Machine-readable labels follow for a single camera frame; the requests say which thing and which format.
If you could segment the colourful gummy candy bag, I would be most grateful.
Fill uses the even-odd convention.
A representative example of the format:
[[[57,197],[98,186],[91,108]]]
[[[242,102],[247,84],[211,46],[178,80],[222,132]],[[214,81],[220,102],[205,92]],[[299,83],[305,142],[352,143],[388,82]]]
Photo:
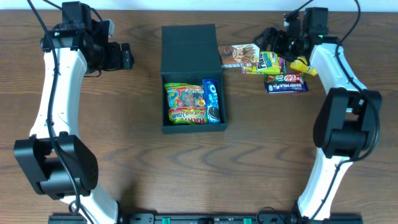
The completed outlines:
[[[166,83],[169,120],[178,124],[207,124],[204,90],[200,85]]]

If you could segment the brown Pocky box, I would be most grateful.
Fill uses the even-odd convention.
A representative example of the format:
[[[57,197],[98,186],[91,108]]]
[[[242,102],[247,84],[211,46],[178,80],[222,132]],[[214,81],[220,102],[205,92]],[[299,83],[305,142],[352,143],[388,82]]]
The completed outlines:
[[[224,45],[218,51],[222,68],[253,67],[259,63],[260,49],[255,44]]]

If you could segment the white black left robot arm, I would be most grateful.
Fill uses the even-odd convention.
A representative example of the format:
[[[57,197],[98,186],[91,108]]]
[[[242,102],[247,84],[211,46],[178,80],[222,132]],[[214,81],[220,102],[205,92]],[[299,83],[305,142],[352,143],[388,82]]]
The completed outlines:
[[[78,110],[84,78],[130,70],[129,44],[110,42],[114,24],[79,1],[60,6],[62,21],[40,41],[45,79],[39,111],[14,156],[33,190],[68,206],[70,223],[127,223],[118,202],[98,182],[98,161],[80,139]]]

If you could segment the dark green gift box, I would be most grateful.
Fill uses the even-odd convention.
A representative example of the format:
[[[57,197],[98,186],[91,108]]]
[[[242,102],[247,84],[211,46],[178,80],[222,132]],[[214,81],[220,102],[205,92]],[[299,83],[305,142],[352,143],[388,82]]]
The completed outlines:
[[[169,119],[169,106],[162,90],[162,132],[164,134],[225,131],[227,124],[224,78],[214,24],[162,27],[162,84],[188,83],[201,85],[203,79],[216,80],[220,123],[174,125]]]

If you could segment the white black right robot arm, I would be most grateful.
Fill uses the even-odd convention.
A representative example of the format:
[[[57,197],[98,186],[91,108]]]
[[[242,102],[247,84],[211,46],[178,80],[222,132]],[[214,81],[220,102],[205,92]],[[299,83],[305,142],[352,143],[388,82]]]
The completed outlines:
[[[355,213],[331,213],[331,204],[346,171],[367,158],[380,134],[382,96],[368,90],[345,59],[343,40],[328,33],[328,9],[306,7],[284,14],[284,30],[267,28],[253,42],[289,62],[304,57],[320,77],[326,98],[313,126],[317,147],[307,186],[291,212],[259,212],[259,223],[362,223]]]

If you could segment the blue Oreo pack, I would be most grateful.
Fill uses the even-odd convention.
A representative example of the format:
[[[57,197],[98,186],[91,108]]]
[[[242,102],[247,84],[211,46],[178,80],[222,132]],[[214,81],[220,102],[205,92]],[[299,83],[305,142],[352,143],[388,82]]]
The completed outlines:
[[[221,123],[220,108],[218,103],[217,81],[203,79],[203,91],[209,124]]]

